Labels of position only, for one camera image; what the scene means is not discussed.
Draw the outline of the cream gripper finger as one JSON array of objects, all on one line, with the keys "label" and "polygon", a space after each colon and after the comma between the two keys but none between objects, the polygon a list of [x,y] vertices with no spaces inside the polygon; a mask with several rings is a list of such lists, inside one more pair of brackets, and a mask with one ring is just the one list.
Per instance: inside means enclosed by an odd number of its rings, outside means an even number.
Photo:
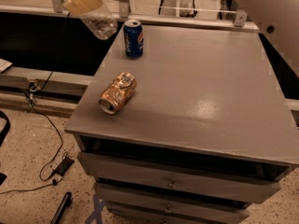
[{"label": "cream gripper finger", "polygon": [[65,0],[63,3],[64,8],[75,16],[96,10],[102,5],[101,0]]}]

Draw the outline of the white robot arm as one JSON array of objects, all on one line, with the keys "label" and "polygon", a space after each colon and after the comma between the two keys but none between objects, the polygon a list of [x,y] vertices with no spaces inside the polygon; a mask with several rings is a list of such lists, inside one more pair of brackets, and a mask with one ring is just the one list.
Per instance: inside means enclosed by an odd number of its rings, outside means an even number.
[{"label": "white robot arm", "polygon": [[[299,76],[299,0],[235,0],[263,35]],[[102,6],[102,0],[66,0],[64,7],[76,15]]]}]

